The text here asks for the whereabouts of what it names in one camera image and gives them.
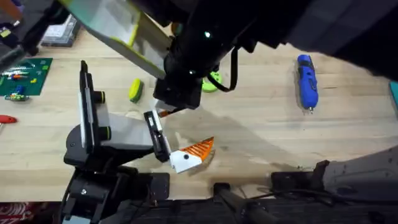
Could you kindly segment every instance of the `cable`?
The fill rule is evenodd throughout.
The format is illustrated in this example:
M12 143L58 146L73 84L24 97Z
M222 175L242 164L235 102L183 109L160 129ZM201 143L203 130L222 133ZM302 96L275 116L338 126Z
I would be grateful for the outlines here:
M283 190L280 192L273 192L273 193L269 193L269 194L251 197L250 199L260 199L260 198L270 197L270 196L274 196L274 195L289 194L289 193L314 194L317 196L328 197L331 199L344 201L344 202L367 203L367 204L373 204L373 205L398 205L398 201L356 199L356 198L337 196L337 195L333 195L330 193L318 192L316 190L305 190L305 189Z

